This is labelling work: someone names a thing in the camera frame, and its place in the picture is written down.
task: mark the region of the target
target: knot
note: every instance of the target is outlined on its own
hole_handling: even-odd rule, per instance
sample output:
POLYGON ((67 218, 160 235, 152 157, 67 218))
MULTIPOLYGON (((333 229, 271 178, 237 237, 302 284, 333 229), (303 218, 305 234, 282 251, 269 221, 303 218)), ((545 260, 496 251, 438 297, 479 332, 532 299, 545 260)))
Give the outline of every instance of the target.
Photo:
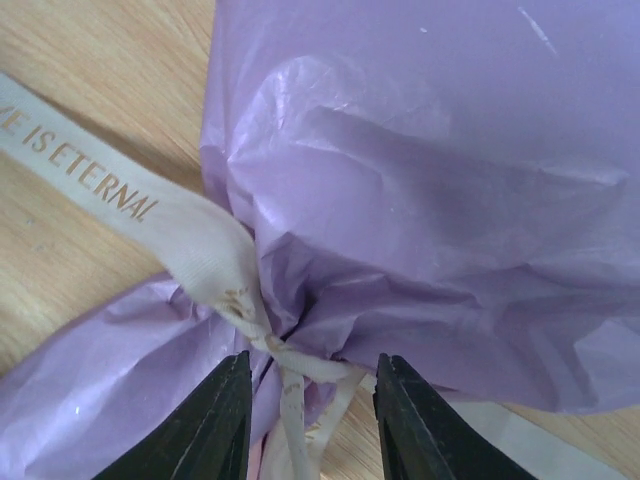
POLYGON ((271 355, 280 369, 280 422, 274 435, 277 442, 284 432, 290 454, 291 472, 285 474, 280 468, 277 474, 271 471, 265 472, 265 476, 274 480, 287 480, 291 475, 294 480, 318 480, 324 450, 349 408, 365 372, 346 362, 324 360, 287 345, 273 333, 262 298, 252 299, 249 289, 227 290, 214 308, 237 328, 254 348, 271 355), (316 383, 336 384, 336 393, 331 404, 307 432, 304 427, 305 377, 316 383))

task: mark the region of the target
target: wood grain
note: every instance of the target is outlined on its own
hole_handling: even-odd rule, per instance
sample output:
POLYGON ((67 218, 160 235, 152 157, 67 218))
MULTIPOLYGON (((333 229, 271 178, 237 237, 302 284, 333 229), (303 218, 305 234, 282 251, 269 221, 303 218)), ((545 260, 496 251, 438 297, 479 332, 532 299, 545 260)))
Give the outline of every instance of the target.
MULTIPOLYGON (((198 140, 210 1, 0 4, 0 68, 145 167, 200 191, 198 140)), ((0 373, 48 335, 161 267, 0 155, 0 373)), ((640 412, 518 413, 640 479, 640 412)), ((370 398, 359 392, 325 478, 382 478, 370 398)))

